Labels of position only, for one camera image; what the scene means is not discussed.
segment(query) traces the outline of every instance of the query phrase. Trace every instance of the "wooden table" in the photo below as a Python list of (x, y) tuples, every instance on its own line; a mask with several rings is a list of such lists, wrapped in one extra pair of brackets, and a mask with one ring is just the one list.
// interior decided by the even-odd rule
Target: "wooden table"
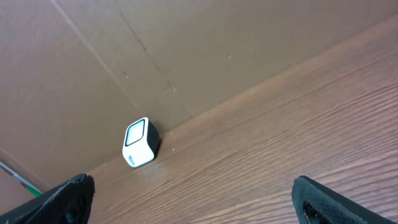
[(90, 223), (297, 223), (300, 175), (398, 222), (397, 51), (393, 16), (97, 167)]

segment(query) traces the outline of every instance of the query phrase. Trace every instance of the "white cube device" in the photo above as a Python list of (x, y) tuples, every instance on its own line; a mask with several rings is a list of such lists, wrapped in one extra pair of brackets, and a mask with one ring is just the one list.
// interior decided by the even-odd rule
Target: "white cube device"
[(131, 167), (142, 166), (155, 159), (160, 136), (148, 118), (130, 124), (123, 143), (123, 157)]

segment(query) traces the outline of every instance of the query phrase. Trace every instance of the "cardboard wall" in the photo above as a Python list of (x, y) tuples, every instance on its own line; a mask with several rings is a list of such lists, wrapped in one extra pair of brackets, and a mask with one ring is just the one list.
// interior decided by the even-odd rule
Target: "cardboard wall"
[(120, 156), (136, 119), (169, 130), (397, 10), (396, 0), (1, 1), (0, 159), (48, 189)]

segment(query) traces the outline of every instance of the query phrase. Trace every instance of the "black plastic part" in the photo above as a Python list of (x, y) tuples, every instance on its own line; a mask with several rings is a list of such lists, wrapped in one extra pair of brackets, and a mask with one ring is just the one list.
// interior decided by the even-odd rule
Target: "black plastic part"
[(151, 121), (148, 122), (147, 142), (156, 157), (160, 147), (160, 134)]
[(86, 224), (95, 192), (94, 179), (79, 174), (0, 216), (7, 224)]
[(294, 180), (292, 200), (301, 224), (394, 223), (306, 176)]

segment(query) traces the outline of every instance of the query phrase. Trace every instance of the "brown wall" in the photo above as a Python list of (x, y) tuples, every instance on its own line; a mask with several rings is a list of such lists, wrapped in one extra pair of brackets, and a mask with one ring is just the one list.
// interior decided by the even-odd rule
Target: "brown wall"
[(0, 215), (34, 198), (27, 189), (2, 168), (0, 168), (0, 183)]
[(396, 0), (0, 2), (0, 159), (41, 189), (398, 10)]

